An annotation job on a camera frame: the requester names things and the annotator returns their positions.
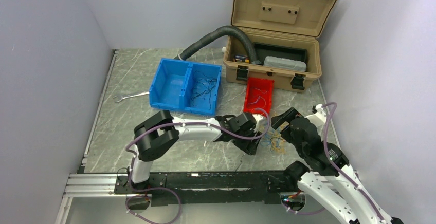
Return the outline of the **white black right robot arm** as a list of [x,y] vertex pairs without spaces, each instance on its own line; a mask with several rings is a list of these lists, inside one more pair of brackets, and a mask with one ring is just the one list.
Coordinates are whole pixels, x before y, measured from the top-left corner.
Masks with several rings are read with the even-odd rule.
[[271,118],[273,129],[286,125],[280,135],[303,159],[284,170],[284,186],[310,195],[340,223],[402,223],[376,203],[344,152],[328,142],[336,107],[335,102],[318,104],[308,116],[292,107]]

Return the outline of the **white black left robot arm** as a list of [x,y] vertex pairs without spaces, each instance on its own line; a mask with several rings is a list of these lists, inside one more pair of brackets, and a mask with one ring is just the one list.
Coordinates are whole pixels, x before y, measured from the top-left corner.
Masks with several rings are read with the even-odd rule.
[[153,162],[179,141],[232,142],[244,153],[254,155],[265,135],[260,132],[262,122],[270,125],[268,113],[261,108],[256,114],[208,119],[184,119],[171,115],[169,110],[161,110],[134,128],[134,139],[125,147],[133,155],[127,185],[134,193],[143,192],[148,186]]

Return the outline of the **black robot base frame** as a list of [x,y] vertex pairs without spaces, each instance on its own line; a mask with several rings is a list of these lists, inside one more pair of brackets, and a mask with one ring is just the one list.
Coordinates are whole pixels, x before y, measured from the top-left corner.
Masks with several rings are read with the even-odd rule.
[[153,207],[178,203],[167,189],[182,204],[283,202],[301,210],[306,203],[305,195],[284,171],[152,172],[146,182],[134,185],[129,185],[126,175],[117,174],[115,194],[142,194],[144,189],[149,189]]

